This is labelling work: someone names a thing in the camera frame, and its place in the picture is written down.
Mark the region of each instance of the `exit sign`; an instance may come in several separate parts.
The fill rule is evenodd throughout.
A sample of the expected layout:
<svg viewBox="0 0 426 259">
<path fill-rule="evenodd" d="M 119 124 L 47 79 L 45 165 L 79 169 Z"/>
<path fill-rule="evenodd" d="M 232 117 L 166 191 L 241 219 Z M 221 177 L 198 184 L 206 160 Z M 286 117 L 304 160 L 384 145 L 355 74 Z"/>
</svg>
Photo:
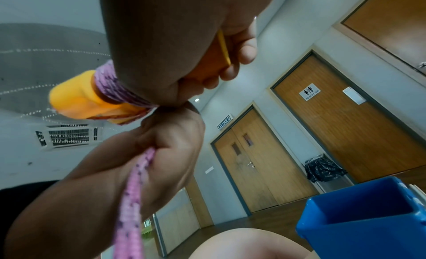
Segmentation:
<svg viewBox="0 0 426 259">
<path fill-rule="evenodd" d="M 227 115 L 226 118 L 217 126 L 219 131 L 221 131 L 230 121 L 233 119 L 231 115 Z"/>
</svg>

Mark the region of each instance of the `white sign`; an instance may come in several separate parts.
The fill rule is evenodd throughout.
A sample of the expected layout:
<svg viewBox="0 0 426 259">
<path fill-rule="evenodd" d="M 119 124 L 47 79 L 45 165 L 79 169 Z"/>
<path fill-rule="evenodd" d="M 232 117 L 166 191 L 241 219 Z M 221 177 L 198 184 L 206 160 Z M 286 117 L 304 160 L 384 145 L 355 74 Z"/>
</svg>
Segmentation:
<svg viewBox="0 0 426 259">
<path fill-rule="evenodd" d="M 212 167 L 210 167 L 209 169 L 207 169 L 206 171 L 205 171 L 205 174 L 209 174 L 210 173 L 210 171 L 212 171 L 213 170 L 213 166 Z"/>
<path fill-rule="evenodd" d="M 231 120 L 233 117 L 231 115 L 227 115 L 226 118 L 217 126 L 217 128 L 220 130 L 223 129 Z"/>
<path fill-rule="evenodd" d="M 315 95 L 317 95 L 320 92 L 320 89 L 317 88 L 313 83 L 307 86 L 304 90 L 299 92 L 300 96 L 305 99 L 305 101 L 311 99 Z"/>
<path fill-rule="evenodd" d="M 359 95 L 359 93 L 356 92 L 356 90 L 352 89 L 351 87 L 347 87 L 343 90 L 343 93 L 346 94 L 349 98 L 352 99 L 352 101 L 356 102 L 356 104 L 362 104 L 366 100 L 364 97 Z"/>
</svg>

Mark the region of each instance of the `black sleeve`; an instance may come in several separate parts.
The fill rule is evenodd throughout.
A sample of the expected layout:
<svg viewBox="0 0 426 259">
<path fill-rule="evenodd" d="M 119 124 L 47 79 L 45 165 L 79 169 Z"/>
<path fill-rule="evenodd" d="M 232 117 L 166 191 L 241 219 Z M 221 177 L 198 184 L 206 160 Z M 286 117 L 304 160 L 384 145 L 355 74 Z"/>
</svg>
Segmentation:
<svg viewBox="0 0 426 259">
<path fill-rule="evenodd" d="M 4 257 L 4 241 L 12 223 L 29 204 L 56 182 L 57 180 L 37 182 L 0 191 L 2 209 L 2 218 L 0 220 L 0 259 Z"/>
</svg>

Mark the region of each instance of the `blue box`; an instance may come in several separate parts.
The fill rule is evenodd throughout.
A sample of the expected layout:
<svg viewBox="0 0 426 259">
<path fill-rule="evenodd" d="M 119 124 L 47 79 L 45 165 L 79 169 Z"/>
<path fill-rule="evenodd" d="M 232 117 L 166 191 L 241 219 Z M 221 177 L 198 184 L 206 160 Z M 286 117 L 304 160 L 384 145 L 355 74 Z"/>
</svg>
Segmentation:
<svg viewBox="0 0 426 259">
<path fill-rule="evenodd" d="M 426 210 L 396 177 L 310 198 L 296 231 L 321 259 L 426 259 Z"/>
</svg>

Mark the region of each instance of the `floor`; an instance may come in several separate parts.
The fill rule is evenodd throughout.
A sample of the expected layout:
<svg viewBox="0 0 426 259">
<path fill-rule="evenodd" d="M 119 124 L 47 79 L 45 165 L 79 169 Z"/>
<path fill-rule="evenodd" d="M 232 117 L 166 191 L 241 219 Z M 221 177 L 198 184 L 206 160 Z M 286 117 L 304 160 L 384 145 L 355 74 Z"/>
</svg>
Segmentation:
<svg viewBox="0 0 426 259">
<path fill-rule="evenodd" d="M 172 251 L 168 259 L 188 259 L 192 252 L 203 242 L 214 235 L 235 228 L 258 228 L 283 235 L 303 247 L 312 250 L 306 240 L 300 238 L 295 231 L 296 224 L 302 215 L 306 199 L 288 203 L 283 206 L 272 207 L 267 210 L 253 213 L 250 217 L 237 219 L 216 226 L 210 226 L 198 230 L 184 243 Z M 146 243 L 147 259 L 159 259 L 155 242 Z"/>
</svg>

